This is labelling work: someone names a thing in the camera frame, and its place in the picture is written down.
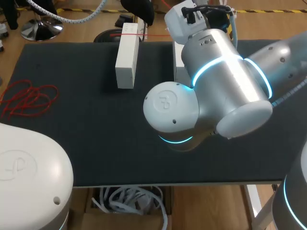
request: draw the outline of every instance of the black table mat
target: black table mat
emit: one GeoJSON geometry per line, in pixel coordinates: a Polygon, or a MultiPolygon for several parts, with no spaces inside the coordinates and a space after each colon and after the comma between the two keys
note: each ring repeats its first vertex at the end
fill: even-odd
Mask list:
{"type": "MultiPolygon", "coordinates": [[[[243,57],[273,41],[239,41],[243,57]]],[[[307,133],[307,87],[274,108],[260,129],[227,140],[214,136],[196,149],[169,149],[147,124],[143,100],[173,80],[171,43],[140,44],[135,88],[118,90],[115,43],[26,45],[11,83],[54,84],[59,98],[36,118],[0,120],[45,134],[67,152],[74,186],[231,183],[282,180],[307,133]]]]}

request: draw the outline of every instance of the glowing blue light ring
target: glowing blue light ring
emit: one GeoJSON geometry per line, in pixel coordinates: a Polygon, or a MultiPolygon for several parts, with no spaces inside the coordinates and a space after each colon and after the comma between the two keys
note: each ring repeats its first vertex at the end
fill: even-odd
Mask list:
{"type": "Polygon", "coordinates": [[[304,229],[304,230],[307,230],[307,228],[299,221],[299,219],[296,217],[296,215],[294,214],[294,212],[292,211],[290,205],[289,205],[289,202],[288,202],[288,199],[287,199],[287,195],[286,195],[286,178],[284,180],[284,183],[283,183],[283,194],[284,194],[284,199],[286,201],[286,204],[288,206],[288,209],[290,211],[290,213],[292,214],[293,218],[297,221],[297,223],[304,229]]]}
{"type": "Polygon", "coordinates": [[[184,142],[186,142],[186,141],[188,141],[188,140],[191,140],[192,138],[193,138],[193,136],[192,137],[190,137],[190,138],[188,138],[188,139],[185,139],[185,140],[182,140],[182,141],[169,141],[169,140],[165,140],[164,138],[162,138],[161,136],[159,136],[163,141],[165,141],[165,142],[167,142],[167,143],[170,143],[170,144],[181,144],[181,143],[184,143],[184,142]]]}
{"type": "Polygon", "coordinates": [[[233,55],[233,56],[221,56],[221,57],[218,57],[210,62],[208,62],[207,64],[205,64],[200,70],[198,70],[198,72],[195,74],[194,78],[193,78],[193,81],[192,81],[192,85],[193,87],[195,86],[196,84],[196,81],[198,80],[198,78],[201,76],[201,74],[203,74],[204,71],[206,71],[207,69],[209,69],[211,66],[214,66],[222,61],[225,61],[226,58],[237,58],[237,59],[241,59],[243,60],[243,58],[239,55],[233,55]]]}
{"type": "Polygon", "coordinates": [[[269,99],[273,96],[273,92],[272,92],[272,88],[271,85],[267,79],[267,77],[265,76],[265,74],[263,73],[263,71],[259,68],[259,66],[253,62],[252,60],[245,58],[245,61],[248,61],[250,64],[252,64],[252,66],[258,71],[258,73],[260,74],[260,76],[262,77],[262,79],[264,80],[265,84],[267,85],[268,91],[269,91],[269,99]]]}
{"type": "Polygon", "coordinates": [[[64,227],[64,224],[65,224],[65,222],[67,221],[67,218],[68,218],[68,213],[67,213],[67,216],[66,216],[66,218],[65,218],[65,220],[64,220],[64,223],[62,224],[62,226],[60,227],[59,230],[61,230],[61,229],[64,227]]]}

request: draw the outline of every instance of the screw hole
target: screw hole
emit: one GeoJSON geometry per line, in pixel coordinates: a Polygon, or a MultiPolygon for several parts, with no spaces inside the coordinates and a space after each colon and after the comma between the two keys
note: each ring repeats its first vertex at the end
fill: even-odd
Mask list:
{"type": "Polygon", "coordinates": [[[56,205],[60,205],[61,201],[60,199],[56,196],[53,198],[53,203],[55,203],[56,205]]]}

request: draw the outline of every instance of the red string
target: red string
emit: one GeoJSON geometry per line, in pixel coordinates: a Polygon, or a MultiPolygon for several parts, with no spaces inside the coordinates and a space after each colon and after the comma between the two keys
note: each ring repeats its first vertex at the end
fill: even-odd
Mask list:
{"type": "Polygon", "coordinates": [[[54,101],[57,99],[58,96],[59,96],[59,91],[57,87],[55,87],[54,85],[42,85],[36,88],[32,86],[30,80],[16,81],[10,86],[8,86],[6,90],[3,92],[3,94],[0,96],[0,103],[7,103],[1,113],[1,118],[4,117],[7,111],[9,111],[8,119],[10,119],[11,115],[19,115],[27,117],[40,116],[50,108],[50,106],[52,105],[52,103],[54,103],[54,101]],[[28,85],[27,88],[20,90],[12,98],[8,100],[3,100],[3,97],[8,90],[10,90],[12,87],[18,84],[25,84],[25,83],[28,85]],[[45,88],[54,89],[57,92],[56,96],[53,99],[50,99],[48,95],[41,93],[40,90],[45,88]],[[37,104],[36,102],[40,98],[46,99],[47,102],[37,104]],[[10,107],[12,102],[17,102],[17,105],[10,107]],[[37,113],[28,114],[24,112],[25,109],[34,109],[34,108],[43,108],[43,109],[37,113]]]}
{"type": "Polygon", "coordinates": [[[121,35],[144,35],[144,36],[157,36],[157,37],[168,37],[169,34],[110,34],[110,37],[116,37],[121,35]]]}
{"type": "Polygon", "coordinates": [[[168,5],[164,0],[161,0],[161,2],[163,2],[163,4],[164,4],[165,6],[167,6],[169,9],[172,8],[172,7],[171,7],[170,5],[168,5]]]}

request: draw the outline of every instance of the robot logo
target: robot logo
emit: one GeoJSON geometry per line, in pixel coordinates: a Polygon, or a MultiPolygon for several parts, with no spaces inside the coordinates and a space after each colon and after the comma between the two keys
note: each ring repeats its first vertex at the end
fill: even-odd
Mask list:
{"type": "Polygon", "coordinates": [[[22,150],[0,153],[0,182],[32,178],[36,171],[37,163],[29,153],[22,150]]]}
{"type": "Polygon", "coordinates": [[[170,109],[177,104],[177,96],[173,91],[165,90],[158,93],[154,107],[160,112],[169,112],[170,109]]]}
{"type": "Polygon", "coordinates": [[[161,103],[164,104],[164,109],[169,109],[171,107],[171,103],[168,100],[168,96],[160,97],[161,103]]]}

